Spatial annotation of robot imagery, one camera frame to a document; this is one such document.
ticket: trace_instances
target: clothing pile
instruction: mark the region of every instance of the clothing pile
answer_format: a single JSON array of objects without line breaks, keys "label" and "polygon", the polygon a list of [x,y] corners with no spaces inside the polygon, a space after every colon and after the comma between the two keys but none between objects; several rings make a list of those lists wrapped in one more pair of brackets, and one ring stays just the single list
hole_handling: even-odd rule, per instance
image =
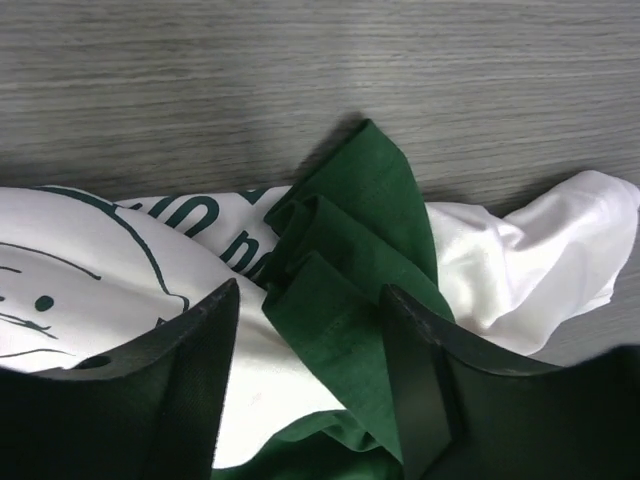
[{"label": "clothing pile", "polygon": [[229,278],[239,327],[214,480],[401,478],[377,304],[535,353],[605,305],[640,190],[583,172],[505,218],[424,203],[371,121],[293,187],[131,199],[0,188],[0,365],[71,368],[170,321]]}]

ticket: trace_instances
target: wrinkled white fabric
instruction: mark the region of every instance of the wrinkled white fabric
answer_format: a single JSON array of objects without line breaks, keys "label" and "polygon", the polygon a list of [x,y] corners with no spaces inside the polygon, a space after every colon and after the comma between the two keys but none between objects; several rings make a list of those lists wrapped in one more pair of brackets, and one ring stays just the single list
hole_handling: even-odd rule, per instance
[{"label": "wrinkled white fabric", "polygon": [[636,186],[593,171],[504,219],[427,204],[439,287],[456,323],[523,355],[540,350],[560,323],[610,301],[639,205]]},{"label": "wrinkled white fabric", "polygon": [[[118,204],[66,188],[0,189],[0,365],[71,367],[233,277],[240,322],[214,466],[245,463],[294,420],[342,409],[264,317],[264,292],[232,271],[254,274],[273,249],[263,218],[287,189]],[[427,203],[456,322],[518,353],[537,351],[561,322],[610,300],[639,205],[634,185],[597,172],[504,219]]]}]

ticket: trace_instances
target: hole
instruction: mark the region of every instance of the hole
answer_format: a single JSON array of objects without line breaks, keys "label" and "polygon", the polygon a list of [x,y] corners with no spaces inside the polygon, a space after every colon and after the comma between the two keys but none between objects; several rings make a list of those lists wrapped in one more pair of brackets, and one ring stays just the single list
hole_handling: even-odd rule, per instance
[{"label": "hole", "polygon": [[74,370],[88,370],[90,368],[100,368],[105,365],[109,365],[111,359],[107,355],[97,355],[95,357],[87,358],[81,361],[78,365],[73,367]]}]

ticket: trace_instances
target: green cloth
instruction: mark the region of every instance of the green cloth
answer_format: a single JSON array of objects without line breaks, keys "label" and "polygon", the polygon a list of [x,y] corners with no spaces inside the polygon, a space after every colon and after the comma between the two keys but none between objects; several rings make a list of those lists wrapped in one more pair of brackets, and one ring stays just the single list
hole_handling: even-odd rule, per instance
[{"label": "green cloth", "polygon": [[247,465],[213,478],[400,478],[380,290],[396,284],[453,321],[437,288],[433,235],[407,159],[366,121],[265,221],[281,238],[258,277],[268,292],[263,310],[347,411],[300,419]]}]

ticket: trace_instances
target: gray wood grain surface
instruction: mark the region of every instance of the gray wood grain surface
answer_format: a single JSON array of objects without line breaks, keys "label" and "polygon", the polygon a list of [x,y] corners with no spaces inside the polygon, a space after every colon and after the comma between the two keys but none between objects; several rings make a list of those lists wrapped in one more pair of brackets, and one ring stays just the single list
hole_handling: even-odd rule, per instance
[{"label": "gray wood grain surface", "polygon": [[[120,199],[291,182],[363,116],[431,200],[640,183],[637,0],[0,0],[0,182]],[[640,342],[640,252],[542,358]]]}]

